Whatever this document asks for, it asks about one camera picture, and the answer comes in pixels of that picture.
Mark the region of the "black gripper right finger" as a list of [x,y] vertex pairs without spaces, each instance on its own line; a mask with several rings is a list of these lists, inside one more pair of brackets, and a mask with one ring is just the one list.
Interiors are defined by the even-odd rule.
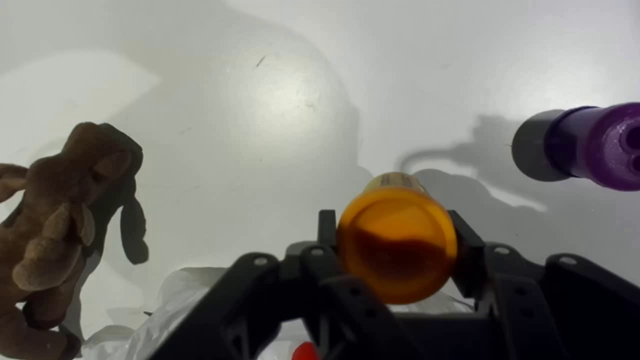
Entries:
[[450,215],[474,312],[442,317],[448,360],[640,360],[636,284],[569,251],[533,262]]

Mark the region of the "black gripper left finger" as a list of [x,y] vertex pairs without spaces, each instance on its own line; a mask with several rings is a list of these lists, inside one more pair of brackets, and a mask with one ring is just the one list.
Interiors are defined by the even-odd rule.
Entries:
[[414,342],[336,253],[336,211],[317,211],[317,236],[281,259],[239,255],[208,287],[150,360],[257,360],[281,326],[302,320],[320,360],[414,360]]

